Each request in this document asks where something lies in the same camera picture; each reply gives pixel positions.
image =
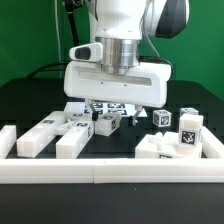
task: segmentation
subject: white foam block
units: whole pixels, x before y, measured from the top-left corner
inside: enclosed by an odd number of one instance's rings
[[[93,122],[80,119],[57,143],[57,159],[75,159],[94,133]]]
[[[0,183],[93,183],[99,160],[4,159],[0,161]]]
[[[5,125],[0,131],[0,159],[5,159],[16,142],[16,126]]]
[[[66,122],[64,112],[55,111],[17,140],[20,157],[36,157],[54,138],[54,129]]]
[[[110,136],[120,127],[121,115],[119,113],[106,113],[95,122],[95,134]]]
[[[224,145],[204,126],[201,129],[201,142],[206,157],[224,159]]]
[[[94,166],[94,183],[223,182],[223,168],[212,159],[107,160]]]
[[[183,114],[180,118],[179,129],[198,132],[203,125],[203,116]]]

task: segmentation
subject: small white cube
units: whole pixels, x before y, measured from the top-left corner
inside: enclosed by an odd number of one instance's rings
[[[106,113],[95,122],[95,134],[110,136],[120,127],[120,113]]]
[[[201,141],[203,116],[183,114],[179,123],[178,143],[196,147]]]
[[[169,127],[171,125],[171,115],[167,110],[154,110],[153,124],[158,127]]]
[[[194,115],[198,115],[199,114],[199,111],[192,108],[192,107],[188,107],[188,108],[180,108],[180,117],[183,115],[183,114],[194,114]]]

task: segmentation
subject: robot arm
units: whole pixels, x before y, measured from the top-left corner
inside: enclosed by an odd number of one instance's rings
[[[139,42],[143,36],[179,34],[188,21],[188,0],[85,0],[85,4],[92,43],[71,49],[74,61],[65,73],[66,94],[162,107],[171,66],[140,63]]]

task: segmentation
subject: green backdrop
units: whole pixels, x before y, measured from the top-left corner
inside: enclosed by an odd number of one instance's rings
[[[62,59],[69,60],[72,38],[62,0],[58,7]],[[189,24],[179,36],[152,41],[174,64],[174,79],[198,82],[224,100],[224,1],[191,0],[190,7]],[[0,85],[59,61],[54,0],[2,1],[0,16]],[[77,10],[75,19],[81,43],[88,43],[86,8]]]

